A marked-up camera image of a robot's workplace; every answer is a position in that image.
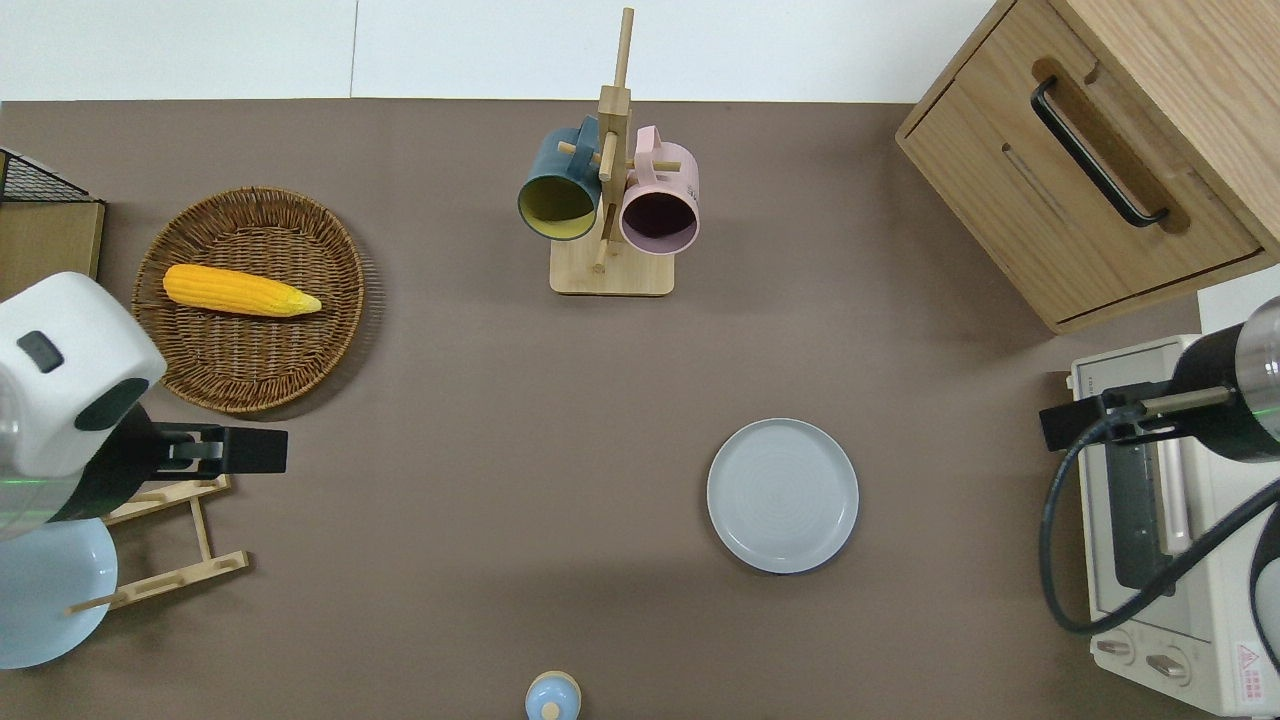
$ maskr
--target ceramic plate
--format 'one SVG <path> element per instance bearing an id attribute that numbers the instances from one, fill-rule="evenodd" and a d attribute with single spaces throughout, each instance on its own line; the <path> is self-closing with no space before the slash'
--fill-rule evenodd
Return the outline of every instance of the ceramic plate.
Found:
<path id="1" fill-rule="evenodd" d="M 115 543 L 101 520 L 49 523 L 0 542 L 0 669 L 31 667 L 70 652 L 106 606 L 77 602 L 115 592 Z"/>
<path id="2" fill-rule="evenodd" d="M 769 573 L 803 573 L 844 547 L 858 519 L 858 475 L 827 433 L 800 420 L 759 420 L 712 462 L 707 507 L 721 541 Z"/>

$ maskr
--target wooden base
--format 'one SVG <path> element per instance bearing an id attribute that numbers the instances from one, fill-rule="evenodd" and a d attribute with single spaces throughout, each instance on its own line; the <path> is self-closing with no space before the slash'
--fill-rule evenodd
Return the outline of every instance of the wooden base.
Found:
<path id="1" fill-rule="evenodd" d="M 660 297 L 676 288 L 676 259 L 649 255 L 614 240 L 604 252 L 604 272 L 596 272 L 605 213 L 591 232 L 577 240 L 552 242 L 552 290 L 561 295 L 622 295 Z"/>
<path id="2" fill-rule="evenodd" d="M 159 575 L 151 575 L 150 578 L 120 585 L 111 594 L 78 602 L 68 607 L 65 612 L 70 615 L 100 605 L 106 605 L 108 610 L 115 610 L 116 607 L 133 605 L 140 600 L 164 594 L 169 591 L 216 578 L 233 570 L 248 568 L 248 553 L 243 550 L 214 557 L 212 550 L 209 546 L 209 529 L 205 527 L 205 512 L 200 506 L 200 498 L 201 496 L 224 491 L 229 487 L 230 478 L 227 475 L 219 475 L 212 480 L 183 480 L 154 491 L 141 492 L 104 516 L 102 521 L 105 524 L 114 525 L 141 518 L 142 515 L 150 515 L 156 510 L 187 502 L 191 505 L 191 515 L 196 523 L 196 542 L 200 546 L 202 560 L 186 568 L 178 568 L 177 570 L 160 573 Z"/>

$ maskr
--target mug rack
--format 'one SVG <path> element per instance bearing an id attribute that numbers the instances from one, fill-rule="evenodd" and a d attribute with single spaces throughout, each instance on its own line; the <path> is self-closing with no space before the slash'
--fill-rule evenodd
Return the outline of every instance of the mug rack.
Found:
<path id="1" fill-rule="evenodd" d="M 550 286 L 561 295 L 659 297 L 676 288 L 676 259 L 636 250 L 618 229 L 618 210 L 627 182 L 627 138 L 631 137 L 631 91 L 626 79 L 634 17 L 634 9 L 623 8 L 613 85 L 600 86 L 600 205 L 595 224 L 577 240 L 552 242 Z M 575 147 L 566 142 L 559 150 L 572 154 Z M 676 172 L 680 168 L 677 164 L 657 169 Z"/>

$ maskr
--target mug handle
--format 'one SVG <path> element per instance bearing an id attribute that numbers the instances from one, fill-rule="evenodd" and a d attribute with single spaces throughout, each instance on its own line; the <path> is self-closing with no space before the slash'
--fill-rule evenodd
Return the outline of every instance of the mug handle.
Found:
<path id="1" fill-rule="evenodd" d="M 640 184 L 657 184 L 658 172 L 653 169 L 654 155 L 662 147 L 658 126 L 645 126 L 636 131 L 636 179 Z"/>
<path id="2" fill-rule="evenodd" d="M 588 115 L 577 128 L 577 138 L 573 142 L 573 158 L 568 161 L 570 174 L 585 176 L 591 164 L 591 155 L 596 152 L 595 146 L 600 142 L 600 123 L 595 115 Z"/>

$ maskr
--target plate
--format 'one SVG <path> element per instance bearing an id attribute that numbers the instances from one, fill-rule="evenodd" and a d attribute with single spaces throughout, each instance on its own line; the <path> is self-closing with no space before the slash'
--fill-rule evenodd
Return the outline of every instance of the plate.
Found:
<path id="1" fill-rule="evenodd" d="M 801 420 L 746 425 L 719 448 L 707 507 L 721 541 L 768 573 L 812 570 L 831 560 L 858 519 L 858 475 L 827 433 Z"/>
<path id="2" fill-rule="evenodd" d="M 163 281 L 179 263 L 280 281 L 323 307 L 261 318 L 178 305 Z M 364 265 L 337 215 L 276 187 L 229 190 L 183 210 L 156 236 L 133 284 L 133 316 L 169 364 L 161 382 L 187 402 L 230 415 L 315 388 L 351 346 L 364 302 Z"/>
<path id="3" fill-rule="evenodd" d="M 49 523 L 0 542 L 0 670 L 31 667 L 70 652 L 102 621 L 115 592 L 115 543 L 101 520 Z"/>

